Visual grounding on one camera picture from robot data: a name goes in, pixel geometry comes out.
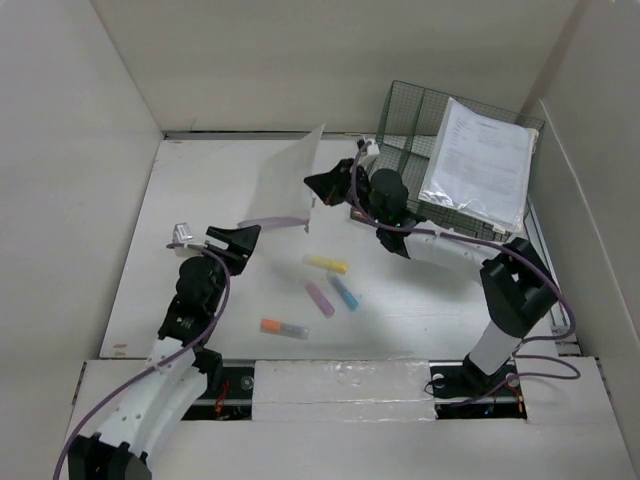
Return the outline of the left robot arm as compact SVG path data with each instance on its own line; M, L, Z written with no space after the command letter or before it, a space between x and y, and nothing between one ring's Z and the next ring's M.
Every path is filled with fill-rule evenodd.
M258 225L239 229L209 227L223 242L172 242L191 250L178 270L175 294L140 373L97 405L118 403L88 436L74 429L55 471L71 479L149 479L151 464L184 414L201 396L222 387L223 360L206 344L224 312L231 279L241 274L257 245Z

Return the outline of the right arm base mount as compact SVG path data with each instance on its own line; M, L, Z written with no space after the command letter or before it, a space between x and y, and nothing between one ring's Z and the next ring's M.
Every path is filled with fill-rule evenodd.
M527 418L515 363L507 362L487 381L465 377L462 361L430 361L424 392L434 399L437 420L496 420Z

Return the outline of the clear purple zipper pouch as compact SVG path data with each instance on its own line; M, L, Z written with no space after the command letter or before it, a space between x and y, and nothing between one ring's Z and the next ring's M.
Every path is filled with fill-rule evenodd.
M322 124L270 156L258 171L257 186L245 217L237 226L259 225L263 230L301 227L309 231L313 193L304 183L312 175Z

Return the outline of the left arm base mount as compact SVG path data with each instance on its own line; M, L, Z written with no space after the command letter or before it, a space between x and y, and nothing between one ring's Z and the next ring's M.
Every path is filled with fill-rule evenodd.
M255 362L225 360L216 390L207 390L182 417L183 421L244 421L252 416Z

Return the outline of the clear zipper document pouch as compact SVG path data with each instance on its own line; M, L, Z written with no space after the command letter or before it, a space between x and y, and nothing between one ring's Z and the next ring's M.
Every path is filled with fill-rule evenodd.
M538 137L449 98L418 199L520 232Z

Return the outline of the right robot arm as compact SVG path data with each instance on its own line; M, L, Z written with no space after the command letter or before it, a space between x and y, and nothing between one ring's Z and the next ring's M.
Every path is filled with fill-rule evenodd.
M376 222L376 236L390 253L438 265L481 286L489 323L437 396L479 396L504 379L502 369L511 354L557 301L549 271L529 241L453 240L446 230L408 209L409 191L397 171L367 174L351 158L304 182L327 206L360 206Z

